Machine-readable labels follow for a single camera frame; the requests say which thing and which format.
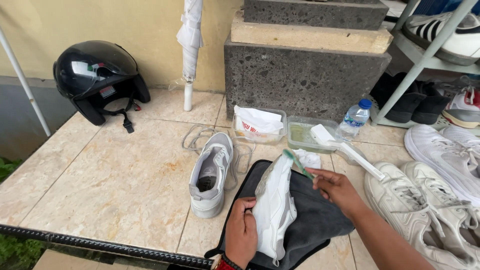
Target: green plant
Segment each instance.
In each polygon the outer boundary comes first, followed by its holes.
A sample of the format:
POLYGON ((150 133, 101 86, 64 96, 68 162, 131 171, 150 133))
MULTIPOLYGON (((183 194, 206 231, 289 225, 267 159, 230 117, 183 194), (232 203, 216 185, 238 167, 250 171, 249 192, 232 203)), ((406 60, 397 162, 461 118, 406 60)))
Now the green plant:
POLYGON ((10 161, 0 158, 0 183, 22 163, 21 159, 10 161))
POLYGON ((0 234, 0 268, 7 260, 14 269, 27 269, 42 255, 43 244, 32 239, 18 239, 0 234))

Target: white brush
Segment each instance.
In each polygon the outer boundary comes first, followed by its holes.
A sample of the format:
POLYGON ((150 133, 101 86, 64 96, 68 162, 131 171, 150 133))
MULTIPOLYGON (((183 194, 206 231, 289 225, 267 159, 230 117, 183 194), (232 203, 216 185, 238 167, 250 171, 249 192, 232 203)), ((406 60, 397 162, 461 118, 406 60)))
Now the white brush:
POLYGON ((365 168, 369 173, 371 173, 378 180, 382 180, 385 175, 381 173, 377 168, 371 165, 366 161, 361 155, 355 152, 348 144, 344 141, 336 141, 333 136, 325 129, 322 124, 316 125, 311 128, 310 133, 312 134, 313 139, 319 145, 332 146, 339 148, 342 152, 347 153, 351 156, 356 162, 358 162, 363 168, 365 168))

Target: black shoe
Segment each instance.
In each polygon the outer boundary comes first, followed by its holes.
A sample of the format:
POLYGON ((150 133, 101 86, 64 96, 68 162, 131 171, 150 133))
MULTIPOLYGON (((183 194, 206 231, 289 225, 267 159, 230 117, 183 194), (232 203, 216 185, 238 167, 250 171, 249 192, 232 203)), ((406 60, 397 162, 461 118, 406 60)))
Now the black shoe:
POLYGON ((417 82, 419 92, 426 95, 412 115, 412 121, 419 124, 435 124, 438 116, 450 102, 449 97, 442 96, 435 88, 434 83, 417 82))
MULTIPOLYGON (((377 101, 380 109, 387 103, 398 85, 405 78, 405 75, 407 75, 405 72, 401 72, 392 77, 384 73, 380 77, 370 92, 370 95, 377 101)), ((424 98, 426 98, 426 95, 420 93, 417 84, 413 82, 385 115, 385 118, 397 123, 407 123, 412 118, 414 110, 424 98)))

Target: black and white sneaker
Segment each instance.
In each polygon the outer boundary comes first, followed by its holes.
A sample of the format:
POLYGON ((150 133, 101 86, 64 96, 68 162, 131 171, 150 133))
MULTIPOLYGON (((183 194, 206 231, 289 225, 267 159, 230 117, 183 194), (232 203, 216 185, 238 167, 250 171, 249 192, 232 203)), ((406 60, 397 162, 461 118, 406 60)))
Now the black and white sneaker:
MULTIPOLYGON (((402 27, 403 34, 420 47, 427 49, 452 16, 452 12, 439 15, 412 15, 402 27)), ((436 57, 462 66, 470 66, 480 58, 480 22, 469 13, 435 54, 436 57)))

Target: speckled stone block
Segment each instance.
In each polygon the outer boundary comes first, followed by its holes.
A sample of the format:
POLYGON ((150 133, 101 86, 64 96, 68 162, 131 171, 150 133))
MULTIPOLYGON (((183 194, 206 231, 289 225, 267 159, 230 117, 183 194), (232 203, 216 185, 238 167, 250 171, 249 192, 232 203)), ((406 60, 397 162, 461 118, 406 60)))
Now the speckled stone block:
POLYGON ((245 0, 245 22, 378 30, 388 12, 378 0, 345 1, 245 0))
POLYGON ((234 43, 230 37, 224 53, 229 119, 239 105, 339 123, 350 106, 367 96, 391 60, 388 53, 234 43))

